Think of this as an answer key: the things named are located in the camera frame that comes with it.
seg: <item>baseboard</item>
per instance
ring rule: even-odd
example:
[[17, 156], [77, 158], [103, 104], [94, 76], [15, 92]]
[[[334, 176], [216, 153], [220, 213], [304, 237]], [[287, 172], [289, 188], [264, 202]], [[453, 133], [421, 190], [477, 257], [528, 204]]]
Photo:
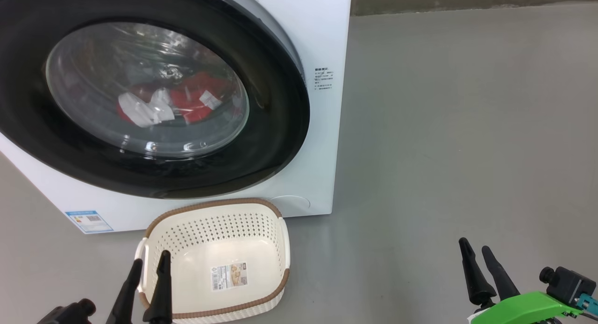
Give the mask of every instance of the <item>baseboard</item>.
[[532, 7], [565, 2], [598, 0], [354, 0], [352, 15], [368, 16], [429, 11], [492, 9], [496, 7]]

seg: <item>front-loading washing machine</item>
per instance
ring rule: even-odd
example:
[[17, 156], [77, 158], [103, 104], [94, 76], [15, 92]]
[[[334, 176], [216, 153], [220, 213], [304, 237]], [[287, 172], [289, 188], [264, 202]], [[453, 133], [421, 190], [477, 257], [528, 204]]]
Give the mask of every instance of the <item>front-loading washing machine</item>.
[[84, 233], [229, 198], [331, 213], [349, 9], [2, 0], [0, 151]]

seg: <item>plastic basket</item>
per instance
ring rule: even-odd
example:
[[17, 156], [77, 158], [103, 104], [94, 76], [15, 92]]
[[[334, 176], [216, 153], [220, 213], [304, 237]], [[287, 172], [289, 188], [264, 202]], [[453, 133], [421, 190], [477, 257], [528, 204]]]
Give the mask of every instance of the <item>plastic basket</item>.
[[192, 205], [154, 220], [135, 253], [144, 262], [137, 290], [146, 309], [165, 249], [175, 323], [228, 322], [270, 311], [289, 276], [286, 223], [272, 203], [257, 198]]

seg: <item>washing machine door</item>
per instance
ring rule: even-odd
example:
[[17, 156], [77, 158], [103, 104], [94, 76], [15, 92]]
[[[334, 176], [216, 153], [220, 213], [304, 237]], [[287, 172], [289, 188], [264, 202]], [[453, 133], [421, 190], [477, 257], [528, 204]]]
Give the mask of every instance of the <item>washing machine door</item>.
[[297, 65], [230, 0], [3, 0], [0, 38], [0, 131], [101, 188], [241, 190], [307, 133]]

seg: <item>concrete floor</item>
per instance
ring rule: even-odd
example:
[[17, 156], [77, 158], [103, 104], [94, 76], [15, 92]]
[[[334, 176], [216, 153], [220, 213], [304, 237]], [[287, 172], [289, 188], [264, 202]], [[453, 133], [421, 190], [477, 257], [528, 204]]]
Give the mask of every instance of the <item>concrete floor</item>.
[[[285, 296], [242, 322], [463, 323], [463, 236], [521, 292], [545, 289], [547, 265], [598, 279], [596, 19], [598, 5], [352, 19], [335, 211], [288, 220]], [[5, 322], [82, 297], [105, 322], [142, 233], [82, 235], [6, 159], [0, 201]]]

